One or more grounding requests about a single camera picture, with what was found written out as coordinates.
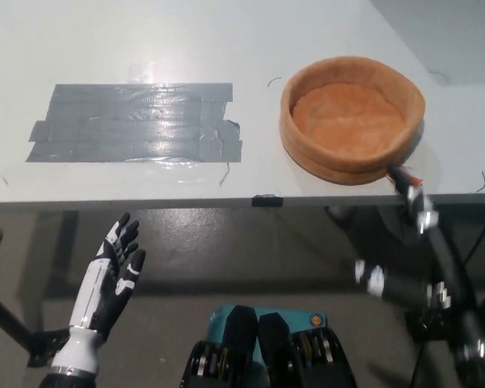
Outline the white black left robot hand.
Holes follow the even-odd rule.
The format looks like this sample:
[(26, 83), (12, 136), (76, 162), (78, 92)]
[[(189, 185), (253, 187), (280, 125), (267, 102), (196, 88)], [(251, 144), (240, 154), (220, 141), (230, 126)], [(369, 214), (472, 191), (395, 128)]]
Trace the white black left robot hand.
[(138, 282), (146, 252), (138, 247), (138, 221), (125, 213), (108, 231), (82, 279), (70, 326), (106, 340)]

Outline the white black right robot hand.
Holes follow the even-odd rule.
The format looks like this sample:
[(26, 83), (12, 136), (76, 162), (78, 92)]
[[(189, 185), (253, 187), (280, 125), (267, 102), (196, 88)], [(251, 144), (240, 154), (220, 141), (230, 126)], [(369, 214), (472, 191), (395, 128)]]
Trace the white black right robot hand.
[(446, 342), (462, 386), (485, 387), (485, 303), (478, 302), (466, 265), (422, 185), (402, 167), (388, 167), (387, 176), (403, 198), (416, 234), (427, 240), (435, 253), (436, 279), (417, 284), (358, 260), (355, 282), (371, 296), (405, 305), (406, 324), (415, 342)]

